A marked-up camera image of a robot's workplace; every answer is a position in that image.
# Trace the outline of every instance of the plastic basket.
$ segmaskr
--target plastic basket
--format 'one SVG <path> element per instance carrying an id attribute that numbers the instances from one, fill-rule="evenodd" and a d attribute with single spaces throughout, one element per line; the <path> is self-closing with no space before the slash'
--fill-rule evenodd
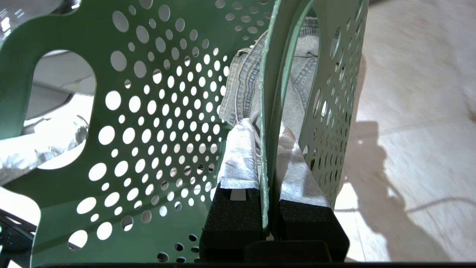
<path id="1" fill-rule="evenodd" d="M 35 170 L 7 185 L 31 197 L 41 210 L 31 266 L 197 260 L 229 129 L 217 113 L 228 65 L 269 26 L 260 74 L 262 159 L 268 155 L 268 165 L 261 164 L 272 176 L 286 90 L 282 85 L 311 5 L 322 26 L 321 53 L 300 144 L 309 146 L 309 152 L 317 148 L 313 174 L 334 202 L 367 0 L 83 0 L 70 15 L 37 18 L 13 31 L 0 51 L 0 138 L 20 134 L 34 67 L 42 55 L 73 51 L 88 61 L 97 79 L 89 138 L 78 159 L 61 169 Z M 337 29 L 339 45 L 330 56 Z M 314 117 L 314 106 L 323 106 L 315 105 L 317 92 L 328 103 L 325 123 Z M 112 132 L 113 139 L 103 138 Z M 335 163 L 327 165 L 327 157 Z M 266 229 L 266 177 L 261 183 Z M 91 210 L 78 210 L 93 199 Z M 68 245 L 76 232 L 88 235 L 81 249 Z"/>

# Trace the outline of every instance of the green laundry basket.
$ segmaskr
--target green laundry basket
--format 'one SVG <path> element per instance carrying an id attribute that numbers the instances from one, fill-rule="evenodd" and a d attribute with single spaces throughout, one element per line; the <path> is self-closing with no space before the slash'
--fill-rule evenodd
<path id="1" fill-rule="evenodd" d="M 321 52 L 300 144 L 310 152 L 317 149 L 313 174 L 334 202 L 367 0 L 83 0 L 72 14 L 33 19 L 14 30 L 0 50 L 0 138 L 20 134 L 33 71 L 47 52 L 79 54 L 97 80 L 89 137 L 78 159 L 57 170 L 35 170 L 7 185 L 40 207 L 31 266 L 197 260 L 230 129 L 217 109 L 231 59 L 269 27 L 260 74 L 261 159 L 268 155 L 268 165 L 261 165 L 262 174 L 271 178 L 283 85 L 311 5 L 320 22 Z M 324 50 L 337 29 L 339 45 L 331 56 Z M 315 102 L 317 93 L 328 102 L 321 117 L 325 124 L 315 116 L 314 106 L 322 110 L 324 102 Z M 334 103 L 336 94 L 340 97 Z M 327 142 L 328 136 L 333 140 Z M 267 183 L 262 176 L 265 230 Z M 86 244 L 70 248 L 68 239 L 79 233 L 87 234 Z"/>

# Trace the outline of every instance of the white cloth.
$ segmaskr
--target white cloth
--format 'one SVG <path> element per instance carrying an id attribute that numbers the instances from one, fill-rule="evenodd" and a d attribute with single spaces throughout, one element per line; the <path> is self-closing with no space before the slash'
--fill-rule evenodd
<path id="1" fill-rule="evenodd" d="M 89 125 L 76 115 L 40 120 L 33 129 L 32 134 L 0 140 L 0 186 L 81 144 Z"/>
<path id="2" fill-rule="evenodd" d="M 259 189 L 256 130 L 250 119 L 238 122 L 228 133 L 227 147 L 218 172 L 224 189 Z M 327 206 L 326 196 L 304 160 L 292 131 L 281 122 L 276 159 L 276 190 L 280 200 Z"/>

